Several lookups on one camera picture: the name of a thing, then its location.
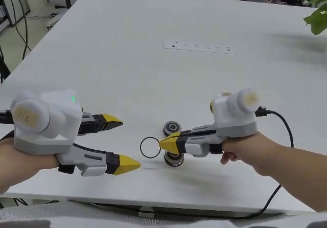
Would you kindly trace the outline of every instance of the potted plant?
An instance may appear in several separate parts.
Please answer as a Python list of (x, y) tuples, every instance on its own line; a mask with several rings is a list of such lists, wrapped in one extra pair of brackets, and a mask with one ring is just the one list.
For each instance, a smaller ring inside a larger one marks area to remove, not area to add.
[(304, 3), (318, 7), (310, 16), (304, 18), (307, 25), (311, 26), (311, 32), (318, 35), (327, 28), (327, 0), (304, 0)]

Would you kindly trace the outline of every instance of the stacked bearings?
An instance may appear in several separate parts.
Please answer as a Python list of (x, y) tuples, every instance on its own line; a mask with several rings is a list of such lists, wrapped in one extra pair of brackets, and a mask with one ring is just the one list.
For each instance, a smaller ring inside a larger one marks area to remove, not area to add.
[[(177, 122), (167, 122), (163, 127), (163, 132), (166, 136), (169, 136), (173, 133), (180, 132), (181, 126)], [(165, 162), (171, 167), (179, 167), (184, 162), (184, 154), (173, 154), (168, 151), (165, 151), (163, 155)]]

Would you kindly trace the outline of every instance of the power strip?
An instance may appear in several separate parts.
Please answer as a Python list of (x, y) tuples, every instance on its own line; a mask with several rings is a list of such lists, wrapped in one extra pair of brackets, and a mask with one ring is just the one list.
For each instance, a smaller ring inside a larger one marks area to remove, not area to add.
[(165, 41), (163, 47), (166, 49), (176, 49), (176, 50), (236, 54), (236, 51), (229, 46), (216, 45), (216, 44), (202, 44), (198, 42)]

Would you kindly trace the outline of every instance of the white table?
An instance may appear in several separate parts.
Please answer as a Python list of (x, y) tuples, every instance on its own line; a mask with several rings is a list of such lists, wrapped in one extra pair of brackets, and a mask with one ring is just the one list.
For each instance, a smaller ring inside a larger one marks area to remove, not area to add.
[[(77, 142), (143, 165), (121, 176), (41, 171), (6, 196), (258, 211), (277, 186), (272, 179), (241, 162), (221, 166), (216, 155), (187, 156), (171, 168), (162, 155), (143, 158), (139, 143), (162, 138), (169, 120), (183, 129), (210, 124), (214, 94), (254, 87), (262, 105), (285, 116), (296, 147), (327, 154), (326, 37), (305, 27), (302, 18), (311, 11), (226, 0), (79, 0), (0, 86), (0, 108), (9, 108), (22, 88), (75, 88), (86, 111), (124, 122)], [(169, 50), (166, 40), (228, 44), (237, 54)], [(1, 125), (0, 134), (11, 129)], [(278, 118), (259, 119), (259, 129), (289, 144)], [(146, 147), (157, 151), (154, 142)], [(310, 210), (281, 190), (268, 211)]]

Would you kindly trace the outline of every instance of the hand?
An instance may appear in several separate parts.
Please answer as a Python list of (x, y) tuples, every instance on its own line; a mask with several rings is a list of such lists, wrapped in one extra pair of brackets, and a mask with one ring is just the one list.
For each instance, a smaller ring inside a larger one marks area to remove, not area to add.
[(265, 169), (269, 167), (279, 147), (279, 144), (259, 132), (244, 138), (227, 139), (223, 143), (224, 153), (220, 162), (225, 165), (240, 159), (253, 166), (258, 174), (266, 175)]
[(14, 139), (0, 141), (0, 193), (33, 177), (41, 169), (58, 167), (54, 155), (29, 155), (13, 148)]

